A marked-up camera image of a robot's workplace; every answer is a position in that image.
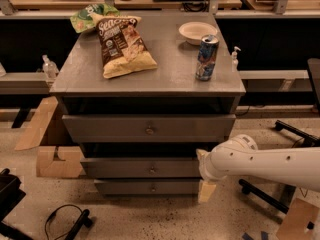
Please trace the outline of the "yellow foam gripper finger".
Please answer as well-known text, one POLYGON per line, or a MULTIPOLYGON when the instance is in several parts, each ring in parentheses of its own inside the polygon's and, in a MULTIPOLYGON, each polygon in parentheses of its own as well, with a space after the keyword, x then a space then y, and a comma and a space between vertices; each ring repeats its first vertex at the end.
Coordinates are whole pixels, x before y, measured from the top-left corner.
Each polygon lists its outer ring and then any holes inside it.
MULTIPOLYGON (((198 160, 201 160, 207 151, 203 149, 196 150, 198 160)), ((206 203, 209 201, 211 195, 214 193, 216 189, 216 184, 213 182, 208 182, 203 179, 199 182, 199 191, 198 191, 198 202, 199 203, 206 203)))

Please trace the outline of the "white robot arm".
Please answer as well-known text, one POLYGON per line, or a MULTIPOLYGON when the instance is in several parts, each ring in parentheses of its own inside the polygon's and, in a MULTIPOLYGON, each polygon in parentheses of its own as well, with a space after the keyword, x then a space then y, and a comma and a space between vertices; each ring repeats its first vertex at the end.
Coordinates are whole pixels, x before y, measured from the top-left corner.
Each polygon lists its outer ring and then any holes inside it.
POLYGON ((254 139, 239 134, 211 151, 196 150, 199 161, 198 202, 207 202, 218 181, 229 175, 254 176, 312 191, 320 191, 320 148, 260 150, 254 139))

